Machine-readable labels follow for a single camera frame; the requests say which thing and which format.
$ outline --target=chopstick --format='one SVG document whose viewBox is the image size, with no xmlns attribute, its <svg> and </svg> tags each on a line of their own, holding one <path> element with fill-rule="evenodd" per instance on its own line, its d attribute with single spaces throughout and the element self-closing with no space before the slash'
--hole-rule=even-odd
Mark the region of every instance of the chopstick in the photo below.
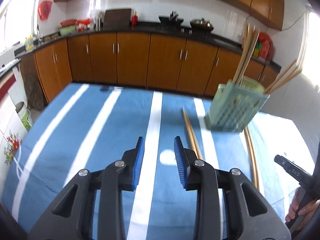
<svg viewBox="0 0 320 240">
<path fill-rule="evenodd" d="M 258 166 L 257 166 L 257 157 L 256 152 L 253 147 L 252 138 L 249 132 L 248 127 L 244 129 L 244 136 L 247 142 L 251 171 L 252 171 L 252 184 L 256 187 L 257 190 L 260 191 L 260 183 L 259 183 L 259 174 L 258 174 Z"/>
<path fill-rule="evenodd" d="M 291 73 L 290 76 L 288 76 L 286 79 L 284 79 L 282 82 L 280 82 L 277 86 L 273 87 L 272 89 L 270 89 L 268 91 L 269 94 L 271 94 L 272 92 L 276 91 L 277 89 L 279 89 L 280 87 L 282 87 L 284 84 L 290 82 L 293 78 L 295 78 L 297 75 L 299 75 L 302 72 L 302 70 L 299 70 L 295 73 Z"/>
<path fill-rule="evenodd" d="M 243 64 L 244 64 L 244 62 L 245 62 L 245 60 L 247 58 L 247 54 L 248 54 L 248 51 L 249 51 L 250 45 L 251 45 L 251 40 L 253 38 L 254 29 L 255 29 L 255 26 L 253 26 L 253 27 L 249 26 L 249 32 L 248 32 L 248 36 L 247 36 L 247 39 L 246 39 L 245 44 L 244 44 L 244 48 L 243 48 L 243 51 L 242 51 L 240 62 L 239 62 L 238 68 L 236 70 L 235 76 L 233 77 L 233 80 L 232 80 L 233 84 L 236 84 L 236 81 L 239 78 L 239 74 L 241 72 Z"/>
<path fill-rule="evenodd" d="M 291 64 L 272 82 L 270 86 L 265 89 L 265 93 L 268 93 L 269 90 L 290 70 L 290 68 L 297 62 L 297 59 L 293 60 Z"/>
<path fill-rule="evenodd" d="M 247 69 L 247 66 L 248 66 L 249 61 L 251 59 L 251 56 L 253 54 L 254 48 L 256 46 L 256 43 L 257 43 L 257 40 L 258 40 L 258 37 L 259 37 L 259 33 L 260 33 L 260 30 L 258 28 L 255 29 L 254 32 L 253 32 L 253 37 L 251 39 L 250 47 L 249 47 L 249 50 L 247 52 L 247 56 L 245 58 L 244 64 L 243 64 L 243 66 L 241 68 L 240 74 L 239 74 L 239 76 L 238 76 L 238 78 L 236 80 L 236 85 L 240 85 L 240 83 L 242 82 L 242 78 L 243 78 L 244 72 Z"/>
<path fill-rule="evenodd" d="M 199 148 L 199 144 L 198 144 L 198 141 L 197 141 L 197 138 L 196 138 L 196 135 L 195 135 L 195 132 L 194 132 L 194 130 L 192 128 L 190 119 L 189 119 L 189 117 L 188 117 L 188 115 L 187 115 L 187 113 L 186 113 L 184 108 L 182 109 L 182 113 L 183 113 L 184 121 L 186 123 L 186 127 L 187 127 L 187 132 L 188 132 L 191 148 L 195 152 L 197 158 L 199 160 L 203 160 L 202 154 L 201 154 L 201 151 L 200 151 L 200 148 Z"/>
</svg>

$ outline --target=blue tablecloth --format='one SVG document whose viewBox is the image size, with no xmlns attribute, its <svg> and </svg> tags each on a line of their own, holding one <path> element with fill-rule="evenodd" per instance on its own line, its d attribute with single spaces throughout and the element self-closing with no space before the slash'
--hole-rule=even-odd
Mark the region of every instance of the blue tablecloth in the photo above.
<svg viewBox="0 0 320 240">
<path fill-rule="evenodd" d="M 23 172 L 10 167 L 2 201 L 28 232 L 63 186 L 82 168 L 102 170 L 145 138 L 140 182 L 123 192 L 127 239 L 192 239 L 196 192 L 180 184 L 173 139 L 190 147 L 182 108 L 187 111 L 206 162 L 250 179 L 244 134 L 206 129 L 211 102 L 181 95 L 87 84 L 69 84 L 45 109 L 18 153 Z M 249 125 L 260 174 L 261 192 L 284 220 L 297 182 L 273 162 L 276 154 L 312 173 L 314 163 L 290 120 L 258 113 Z M 100 192 L 97 192 L 98 203 Z M 225 235 L 222 198 L 221 227 Z M 92 238 L 97 236 L 95 205 Z"/>
</svg>

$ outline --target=white wall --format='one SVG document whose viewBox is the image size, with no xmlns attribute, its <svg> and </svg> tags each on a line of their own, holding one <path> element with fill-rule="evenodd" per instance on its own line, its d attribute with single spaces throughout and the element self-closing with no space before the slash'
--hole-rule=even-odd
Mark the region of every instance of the white wall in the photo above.
<svg viewBox="0 0 320 240">
<path fill-rule="evenodd" d="M 66 10 L 67 10 L 67 3 L 66 2 L 56 2 L 52 4 L 51 12 L 49 15 L 48 20 L 40 21 L 39 15 L 37 23 L 39 25 L 39 32 L 40 35 L 43 34 L 49 35 L 58 31 L 60 26 L 60 22 L 66 19 Z"/>
<path fill-rule="evenodd" d="M 214 26 L 213 33 L 239 41 L 248 14 L 219 0 L 101 0 L 101 10 L 127 8 L 137 11 L 138 20 L 159 22 L 159 15 L 169 16 L 177 11 L 184 19 L 182 25 L 190 26 L 190 20 L 204 17 Z M 67 19 L 87 18 L 90 14 L 90 0 L 67 2 Z M 259 21 L 249 18 L 263 32 L 268 28 Z"/>
<path fill-rule="evenodd" d="M 307 0 L 284 0 L 283 29 L 303 15 L 306 4 Z M 268 30 L 276 47 L 274 61 L 282 71 L 299 56 L 303 27 L 304 17 L 289 30 Z M 320 139 L 320 96 L 303 74 L 272 93 L 262 110 L 293 120 L 315 160 Z"/>
</svg>

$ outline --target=finger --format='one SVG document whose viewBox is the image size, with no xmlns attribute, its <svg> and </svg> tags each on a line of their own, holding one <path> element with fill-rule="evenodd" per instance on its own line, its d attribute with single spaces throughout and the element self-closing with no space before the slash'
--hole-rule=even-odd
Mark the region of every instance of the finger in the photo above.
<svg viewBox="0 0 320 240">
<path fill-rule="evenodd" d="M 298 188 L 296 189 L 296 191 L 294 192 L 294 195 L 295 195 L 295 196 L 299 196 L 300 188 L 301 188 L 301 187 L 298 187 Z"/>
<path fill-rule="evenodd" d="M 312 218 L 313 214 L 314 214 L 314 212 L 310 212 L 310 213 L 306 214 L 306 216 L 304 217 L 304 219 L 302 220 L 301 224 L 297 227 L 296 230 L 303 229 L 308 224 L 308 222 Z"/>
<path fill-rule="evenodd" d="M 303 216 L 309 212 L 315 211 L 317 207 L 316 200 L 312 200 L 298 212 L 298 215 Z"/>
<path fill-rule="evenodd" d="M 294 209 L 294 211 L 297 211 L 298 208 L 299 208 L 299 201 L 298 201 L 298 197 L 297 196 L 294 196 L 293 199 L 292 199 L 292 208 Z"/>
<path fill-rule="evenodd" d="M 289 214 L 288 214 L 288 215 L 289 215 L 289 217 L 290 217 L 291 219 L 294 219 L 295 216 L 296 216 L 296 212 L 294 211 L 292 205 L 290 205 L 290 207 L 289 207 Z"/>
<path fill-rule="evenodd" d="M 291 221 L 291 218 L 290 218 L 289 214 L 287 214 L 287 215 L 285 216 L 285 221 L 286 221 L 286 222 L 290 222 L 290 221 Z"/>
</svg>

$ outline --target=countertop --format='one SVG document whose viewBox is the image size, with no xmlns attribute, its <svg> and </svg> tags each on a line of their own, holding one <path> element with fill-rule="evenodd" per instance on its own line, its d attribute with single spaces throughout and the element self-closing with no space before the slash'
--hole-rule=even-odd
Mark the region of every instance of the countertop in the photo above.
<svg viewBox="0 0 320 240">
<path fill-rule="evenodd" d="M 65 39 L 65 38 L 71 38 L 79 35 L 84 34 L 94 34 L 94 33 L 110 33 L 110 32 L 143 32 L 143 33 L 157 33 L 157 34 L 165 34 L 175 37 L 182 37 L 187 38 L 189 40 L 193 41 L 199 41 L 202 43 L 210 44 L 213 46 L 221 47 L 227 50 L 230 50 L 232 52 L 242 54 L 242 48 L 241 44 L 234 42 L 232 40 L 226 39 L 222 36 L 215 35 L 212 33 L 204 33 L 199 31 L 194 31 L 191 28 L 188 27 L 168 27 L 163 26 L 160 23 L 152 23 L 152 22 L 138 22 L 138 24 L 132 28 L 131 26 L 116 26 L 116 27 L 108 27 L 108 28 L 102 28 L 100 31 L 96 30 L 87 30 L 83 32 L 74 32 L 69 35 L 65 36 L 59 36 L 58 38 L 47 41 L 44 43 L 41 43 L 40 45 L 36 45 L 33 49 L 28 51 L 23 51 L 16 55 L 16 58 L 21 58 L 22 56 L 32 53 L 38 49 L 41 49 L 45 46 L 48 46 L 52 43 L 54 43 L 57 40 Z M 257 61 L 258 63 L 261 63 L 262 65 L 269 66 L 276 70 L 277 72 L 281 71 L 281 66 L 277 63 L 271 61 L 271 62 L 264 62 L 256 57 L 252 57 L 252 60 Z"/>
</svg>

